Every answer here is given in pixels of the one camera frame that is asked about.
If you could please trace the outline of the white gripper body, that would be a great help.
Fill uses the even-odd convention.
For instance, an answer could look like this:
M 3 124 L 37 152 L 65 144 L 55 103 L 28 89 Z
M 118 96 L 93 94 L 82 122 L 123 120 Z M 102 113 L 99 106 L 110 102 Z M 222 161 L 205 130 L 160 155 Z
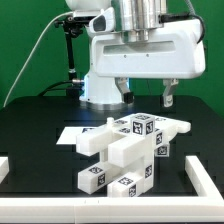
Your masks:
M 92 39 L 91 69 L 100 77 L 191 79 L 205 70 L 197 19 L 165 23 L 146 42 L 124 43 L 120 33 Z

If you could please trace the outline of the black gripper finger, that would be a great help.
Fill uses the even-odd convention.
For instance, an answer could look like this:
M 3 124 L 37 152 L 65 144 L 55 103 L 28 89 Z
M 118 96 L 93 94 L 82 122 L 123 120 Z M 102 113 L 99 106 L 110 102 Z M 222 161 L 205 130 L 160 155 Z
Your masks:
M 122 101 L 131 104 L 134 101 L 134 94 L 129 89 L 129 79 L 124 77 L 116 78 L 115 84 L 121 94 Z
M 165 107 L 171 107 L 173 105 L 173 94 L 178 84 L 179 84 L 178 79 L 164 79 L 163 80 L 163 85 L 165 89 L 164 89 L 162 98 L 163 98 L 163 105 Z

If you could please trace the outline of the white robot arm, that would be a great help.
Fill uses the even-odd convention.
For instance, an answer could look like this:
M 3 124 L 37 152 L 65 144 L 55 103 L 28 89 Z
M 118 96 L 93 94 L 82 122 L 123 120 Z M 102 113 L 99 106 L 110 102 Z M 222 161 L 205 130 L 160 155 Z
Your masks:
M 203 19 L 193 9 L 170 14 L 166 0 L 65 0 L 89 36 L 90 69 L 82 104 L 116 110 L 134 101 L 131 78 L 161 79 L 163 105 L 178 81 L 205 70 Z

